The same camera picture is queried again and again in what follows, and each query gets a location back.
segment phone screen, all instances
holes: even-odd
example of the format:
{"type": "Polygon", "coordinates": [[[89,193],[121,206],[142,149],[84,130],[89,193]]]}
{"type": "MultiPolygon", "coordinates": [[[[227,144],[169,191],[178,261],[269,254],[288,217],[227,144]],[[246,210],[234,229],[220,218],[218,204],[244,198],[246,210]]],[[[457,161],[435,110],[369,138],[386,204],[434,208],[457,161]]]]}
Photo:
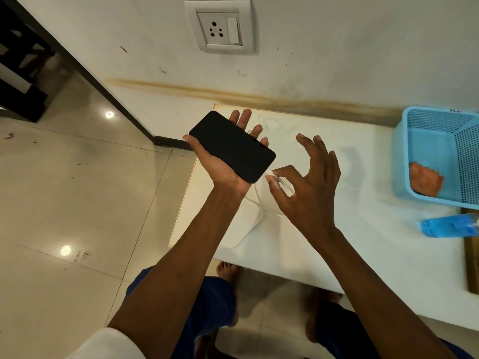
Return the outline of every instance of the phone screen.
{"type": "Polygon", "coordinates": [[[258,181],[276,158],[272,150],[216,111],[208,113],[190,135],[249,183],[258,181]]]}

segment white table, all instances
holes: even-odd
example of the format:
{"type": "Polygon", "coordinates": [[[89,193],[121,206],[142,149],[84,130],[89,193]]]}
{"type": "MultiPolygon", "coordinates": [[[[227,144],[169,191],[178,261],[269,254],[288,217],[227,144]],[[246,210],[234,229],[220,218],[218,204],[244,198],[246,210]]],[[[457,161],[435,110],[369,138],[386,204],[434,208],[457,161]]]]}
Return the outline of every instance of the white table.
{"type": "MultiPolygon", "coordinates": [[[[229,116],[233,106],[215,105],[229,116]]],[[[458,213],[450,206],[397,198],[391,183],[392,128],[286,113],[253,110],[248,128],[261,123],[276,152],[271,168],[292,164],[306,174],[309,156],[296,134],[319,134],[336,151],[342,176],[335,200],[336,225],[361,257],[417,314],[479,330],[479,296],[466,286],[460,238],[427,238],[417,228],[424,218],[458,213]]],[[[179,212],[170,246],[199,211],[212,184],[197,161],[179,212]],[[196,200],[197,204],[185,204],[196,200]]],[[[250,219],[240,208],[235,217],[236,247],[219,247],[215,259],[309,285],[343,292],[332,272],[286,217],[266,213],[249,233],[250,219]]]]}

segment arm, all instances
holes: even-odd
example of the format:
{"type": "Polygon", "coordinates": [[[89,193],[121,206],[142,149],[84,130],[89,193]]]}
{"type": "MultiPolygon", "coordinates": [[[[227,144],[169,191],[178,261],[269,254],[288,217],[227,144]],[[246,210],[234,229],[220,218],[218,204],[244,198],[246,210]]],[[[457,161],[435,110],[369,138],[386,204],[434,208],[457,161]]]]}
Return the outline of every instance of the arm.
{"type": "MultiPolygon", "coordinates": [[[[246,109],[239,119],[235,110],[230,120],[244,130],[250,116],[246,109]]],[[[261,130],[255,126],[251,136],[257,138],[261,130]]],[[[184,138],[212,178],[213,190],[177,244],[138,284],[108,325],[127,335],[146,358],[171,356],[213,254],[250,187],[194,137],[184,138]]]]}
{"type": "Polygon", "coordinates": [[[335,153],[328,154],[319,136],[314,142],[301,134],[296,139],[311,158],[309,172],[303,177],[292,166],[274,170],[296,193],[288,198],[278,181],[267,176],[270,191],[338,279],[381,358],[455,358],[334,226],[334,192],[341,174],[335,153]]]}

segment person's left hand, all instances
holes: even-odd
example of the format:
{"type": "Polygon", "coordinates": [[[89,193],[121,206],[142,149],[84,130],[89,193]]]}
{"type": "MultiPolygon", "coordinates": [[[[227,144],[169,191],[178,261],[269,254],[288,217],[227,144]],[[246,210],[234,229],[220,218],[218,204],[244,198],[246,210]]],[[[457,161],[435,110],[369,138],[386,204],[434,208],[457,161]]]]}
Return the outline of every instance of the person's left hand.
{"type": "MultiPolygon", "coordinates": [[[[244,131],[250,117],[251,109],[245,109],[241,114],[241,118],[240,111],[235,109],[231,113],[230,121],[244,131]]],[[[262,130],[263,127],[258,124],[253,128],[250,135],[257,139],[262,130]]],[[[203,165],[205,170],[208,172],[215,186],[233,189],[242,196],[246,195],[249,187],[251,186],[250,183],[243,180],[243,178],[236,174],[232,168],[223,162],[223,160],[213,156],[207,150],[205,150],[200,142],[193,136],[185,135],[183,136],[183,139],[188,142],[193,151],[195,151],[195,154],[198,156],[201,165],[203,165]]],[[[268,146],[268,139],[266,137],[262,138],[261,143],[265,146],[268,146]]]]}

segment bottle with blue liquid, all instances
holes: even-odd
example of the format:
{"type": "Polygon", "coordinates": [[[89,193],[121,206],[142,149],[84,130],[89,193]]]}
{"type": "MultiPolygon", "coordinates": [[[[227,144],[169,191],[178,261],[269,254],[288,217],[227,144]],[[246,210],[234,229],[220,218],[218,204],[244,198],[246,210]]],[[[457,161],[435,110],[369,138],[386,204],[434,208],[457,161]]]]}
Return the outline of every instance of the bottle with blue liquid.
{"type": "Polygon", "coordinates": [[[425,219],[422,232],[432,238],[470,237],[479,235],[479,214],[459,214],[450,217],[425,219]]]}

